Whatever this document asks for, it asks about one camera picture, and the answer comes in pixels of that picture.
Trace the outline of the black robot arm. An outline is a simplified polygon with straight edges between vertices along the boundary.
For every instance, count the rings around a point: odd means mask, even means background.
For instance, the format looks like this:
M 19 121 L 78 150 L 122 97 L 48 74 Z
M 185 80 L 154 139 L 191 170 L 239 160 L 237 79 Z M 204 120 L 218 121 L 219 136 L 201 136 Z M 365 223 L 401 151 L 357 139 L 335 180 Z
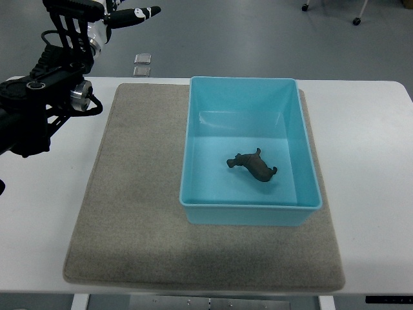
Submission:
M 47 44 L 29 75 L 1 83 L 1 152 L 23 158 L 48 152 L 69 119 L 103 111 L 91 82 L 94 64 L 88 25 L 104 19 L 99 1 L 44 1 L 61 46 Z

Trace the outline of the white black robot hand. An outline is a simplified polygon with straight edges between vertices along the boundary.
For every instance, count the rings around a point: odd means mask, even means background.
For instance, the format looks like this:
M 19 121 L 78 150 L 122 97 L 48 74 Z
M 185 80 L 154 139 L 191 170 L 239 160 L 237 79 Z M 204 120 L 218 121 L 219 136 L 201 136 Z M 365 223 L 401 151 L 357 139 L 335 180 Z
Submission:
M 94 58 L 97 58 L 112 35 L 112 29 L 135 26 L 161 12 L 159 6 L 120 10 L 123 1 L 98 1 L 104 14 L 98 21 L 88 23 L 88 40 Z

